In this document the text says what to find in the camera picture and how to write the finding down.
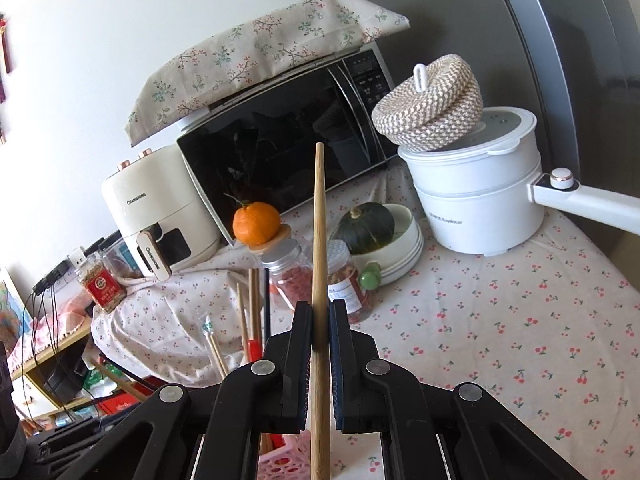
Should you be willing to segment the dark green squash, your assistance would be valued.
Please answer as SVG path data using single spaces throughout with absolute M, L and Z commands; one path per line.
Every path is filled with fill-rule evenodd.
M 352 207 L 338 222 L 332 238 L 342 240 L 352 255 L 367 254 L 390 244 L 395 219 L 384 205 L 363 203 Z

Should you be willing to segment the orange tangerine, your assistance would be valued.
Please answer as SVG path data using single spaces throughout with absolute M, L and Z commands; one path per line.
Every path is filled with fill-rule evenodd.
M 224 196 L 236 205 L 231 222 L 231 231 L 236 240 L 246 246 L 259 246 L 276 237 L 281 226 L 279 211 L 264 202 L 239 200 L 231 194 Z

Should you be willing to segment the white stacked bowls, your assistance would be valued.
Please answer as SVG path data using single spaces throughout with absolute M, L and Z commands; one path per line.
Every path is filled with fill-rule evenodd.
M 395 219 L 395 233 L 390 244 L 367 254 L 352 257 L 358 273 L 370 262 L 381 266 L 380 286 L 393 283 L 406 275 L 418 262 L 424 247 L 420 226 L 410 209 L 397 204 L 385 204 Z

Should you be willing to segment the plastic jar dried fruit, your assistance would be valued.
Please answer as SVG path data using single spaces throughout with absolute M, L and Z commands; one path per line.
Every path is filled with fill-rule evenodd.
M 368 294 L 359 283 L 359 273 L 344 240 L 329 240 L 328 294 L 331 301 L 344 300 L 350 324 L 360 323 L 371 313 Z

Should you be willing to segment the pink perforated utensil basket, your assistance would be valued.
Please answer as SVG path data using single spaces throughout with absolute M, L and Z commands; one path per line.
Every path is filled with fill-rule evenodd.
M 283 445 L 259 456 L 257 480 L 309 480 L 311 478 L 310 432 L 284 434 Z

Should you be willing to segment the floral cloth cover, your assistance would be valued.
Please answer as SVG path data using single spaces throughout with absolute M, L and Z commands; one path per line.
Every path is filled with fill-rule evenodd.
M 303 0 L 210 36 L 152 73 L 126 125 L 132 146 L 201 108 L 410 27 L 368 0 Z

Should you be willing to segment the green jade ornament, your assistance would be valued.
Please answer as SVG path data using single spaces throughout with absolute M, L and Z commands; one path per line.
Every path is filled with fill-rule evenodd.
M 382 282 L 381 266 L 377 262 L 368 263 L 360 272 L 359 284 L 363 290 L 375 290 Z

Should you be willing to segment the disposable chopsticks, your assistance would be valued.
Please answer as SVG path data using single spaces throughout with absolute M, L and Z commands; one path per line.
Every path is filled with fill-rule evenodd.
M 213 320 L 209 314 L 206 314 L 203 318 L 202 332 L 209 353 L 210 362 L 212 362 L 214 367 L 218 370 L 220 379 L 224 379 L 227 377 L 229 371 L 226 362 L 224 362 L 224 355 L 218 346 Z

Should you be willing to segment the glass jar red goji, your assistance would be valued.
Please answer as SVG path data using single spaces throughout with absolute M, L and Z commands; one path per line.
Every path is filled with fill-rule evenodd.
M 294 310 L 301 301 L 311 302 L 312 269 L 297 240 L 280 240 L 260 256 L 269 270 L 270 285 Z

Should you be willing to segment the red plastic spoon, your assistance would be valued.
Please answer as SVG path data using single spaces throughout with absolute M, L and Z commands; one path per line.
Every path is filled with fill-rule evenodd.
M 246 343 L 247 362 L 254 363 L 262 359 L 262 343 L 258 339 L 249 339 Z

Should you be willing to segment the cherry print tablecloth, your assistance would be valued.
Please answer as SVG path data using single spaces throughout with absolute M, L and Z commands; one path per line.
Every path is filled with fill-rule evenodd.
M 230 366 L 242 344 L 238 304 L 256 259 L 224 247 L 168 281 L 132 284 L 92 336 L 140 376 L 218 382 L 202 323 L 213 319 Z M 459 255 L 424 238 L 416 266 L 370 297 L 359 324 L 380 355 L 422 382 L 476 382 L 589 479 L 639 474 L 639 294 L 559 211 L 503 255 Z

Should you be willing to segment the red label spice jar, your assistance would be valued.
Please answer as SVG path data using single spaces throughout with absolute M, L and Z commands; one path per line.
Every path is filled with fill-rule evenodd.
M 101 309 L 110 313 L 126 298 L 125 289 L 116 280 L 99 255 L 83 258 L 76 269 L 79 283 Z

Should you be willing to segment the cream air fryer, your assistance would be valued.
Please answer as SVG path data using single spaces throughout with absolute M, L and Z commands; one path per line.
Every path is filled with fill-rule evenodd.
M 147 278 L 166 281 L 219 248 L 221 232 L 175 144 L 122 162 L 105 181 L 104 200 Z

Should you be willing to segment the black chopstick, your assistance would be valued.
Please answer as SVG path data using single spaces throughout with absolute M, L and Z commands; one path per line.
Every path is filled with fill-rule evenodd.
M 262 308 L 262 334 L 264 335 L 264 345 L 271 336 L 271 311 L 270 311 L 270 283 L 268 275 L 264 277 L 264 307 Z

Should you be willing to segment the black microwave oven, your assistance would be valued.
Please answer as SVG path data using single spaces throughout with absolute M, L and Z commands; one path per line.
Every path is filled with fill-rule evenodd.
M 311 62 L 244 91 L 190 125 L 177 141 L 224 240 L 242 203 L 281 214 L 314 196 L 314 148 L 324 146 L 326 188 L 395 157 L 371 114 L 392 85 L 382 58 L 360 49 Z

